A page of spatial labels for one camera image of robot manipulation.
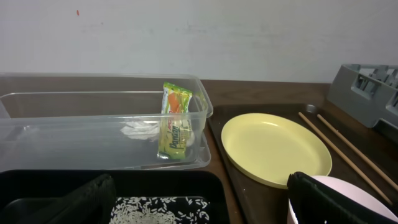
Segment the wall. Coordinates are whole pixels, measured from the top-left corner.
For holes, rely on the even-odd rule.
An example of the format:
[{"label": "wall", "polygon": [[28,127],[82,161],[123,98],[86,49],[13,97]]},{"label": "wall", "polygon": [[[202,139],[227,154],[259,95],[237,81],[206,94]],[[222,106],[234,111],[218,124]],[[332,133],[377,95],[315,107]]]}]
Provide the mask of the wall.
[{"label": "wall", "polygon": [[396,0],[0,1],[2,72],[331,82],[397,52]]}]

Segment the brown tabletop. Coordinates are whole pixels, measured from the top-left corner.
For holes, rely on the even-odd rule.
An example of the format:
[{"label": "brown tabletop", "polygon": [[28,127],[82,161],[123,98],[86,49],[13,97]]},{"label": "brown tabletop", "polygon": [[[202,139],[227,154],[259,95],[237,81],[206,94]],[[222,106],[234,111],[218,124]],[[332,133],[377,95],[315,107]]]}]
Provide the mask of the brown tabletop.
[{"label": "brown tabletop", "polygon": [[[308,103],[321,106],[330,84],[319,83],[277,83],[243,82],[224,80],[202,80],[213,106],[266,104],[266,103]],[[205,134],[211,152],[211,162],[200,170],[216,174],[224,185],[231,224],[244,223],[237,201],[229,184],[223,162],[218,154],[211,131],[206,125]]]}]

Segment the food packet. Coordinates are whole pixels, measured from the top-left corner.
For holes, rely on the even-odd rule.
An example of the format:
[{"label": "food packet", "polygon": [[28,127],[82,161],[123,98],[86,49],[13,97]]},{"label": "food packet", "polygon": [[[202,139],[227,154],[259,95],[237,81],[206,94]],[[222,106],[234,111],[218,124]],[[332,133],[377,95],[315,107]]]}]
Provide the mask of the food packet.
[{"label": "food packet", "polygon": [[[162,113],[187,113],[192,98],[190,90],[165,82]],[[185,159],[187,141],[192,135],[191,122],[187,119],[164,118],[160,124],[159,150],[163,159]]]}]

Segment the chopstick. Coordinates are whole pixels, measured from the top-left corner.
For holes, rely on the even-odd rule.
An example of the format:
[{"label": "chopstick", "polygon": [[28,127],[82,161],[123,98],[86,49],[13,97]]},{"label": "chopstick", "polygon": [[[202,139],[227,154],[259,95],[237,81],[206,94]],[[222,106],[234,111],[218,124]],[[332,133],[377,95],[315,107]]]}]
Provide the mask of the chopstick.
[{"label": "chopstick", "polygon": [[374,171],[376,171],[387,183],[389,183],[396,191],[398,191],[398,185],[390,179],[377,165],[375,165],[369,158],[367,158],[357,147],[355,147],[349,140],[347,140],[337,129],[335,129],[327,120],[325,120],[320,114],[318,118],[330,128],[343,142],[345,142],[357,155],[360,156]]},{"label": "chopstick", "polygon": [[329,146],[337,152],[337,154],[344,160],[346,163],[355,170],[357,174],[359,174],[388,204],[392,205],[391,200],[367,177],[340,149],[337,148],[304,114],[298,112],[298,115],[326,142]]}]

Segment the yellow plate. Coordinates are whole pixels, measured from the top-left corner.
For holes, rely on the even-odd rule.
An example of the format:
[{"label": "yellow plate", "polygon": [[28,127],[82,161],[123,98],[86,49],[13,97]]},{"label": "yellow plate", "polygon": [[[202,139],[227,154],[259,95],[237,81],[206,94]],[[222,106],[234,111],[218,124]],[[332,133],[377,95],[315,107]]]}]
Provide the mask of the yellow plate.
[{"label": "yellow plate", "polygon": [[221,140],[231,162],[250,178],[286,189],[289,174],[328,175],[331,156],[303,126],[270,114],[244,114],[229,120]]}]

